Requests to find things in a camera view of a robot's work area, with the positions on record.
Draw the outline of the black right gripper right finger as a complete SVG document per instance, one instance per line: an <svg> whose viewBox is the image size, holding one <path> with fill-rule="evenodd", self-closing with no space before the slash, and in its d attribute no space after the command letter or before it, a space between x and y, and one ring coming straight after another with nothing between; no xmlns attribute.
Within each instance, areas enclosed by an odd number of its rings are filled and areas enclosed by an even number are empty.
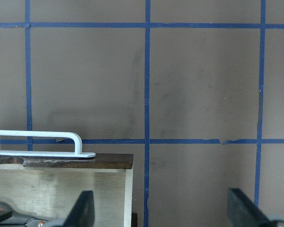
<svg viewBox="0 0 284 227"><path fill-rule="evenodd" d="M228 189L227 217L233 227L275 226L239 188Z"/></svg>

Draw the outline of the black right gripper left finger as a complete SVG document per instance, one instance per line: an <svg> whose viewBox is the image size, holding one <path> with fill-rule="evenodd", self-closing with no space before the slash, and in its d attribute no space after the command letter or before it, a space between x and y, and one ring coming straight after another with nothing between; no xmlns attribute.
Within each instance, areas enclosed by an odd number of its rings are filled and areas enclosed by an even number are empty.
<svg viewBox="0 0 284 227"><path fill-rule="evenodd" d="M93 227L95 206L93 191L82 191L63 223L63 227Z"/></svg>

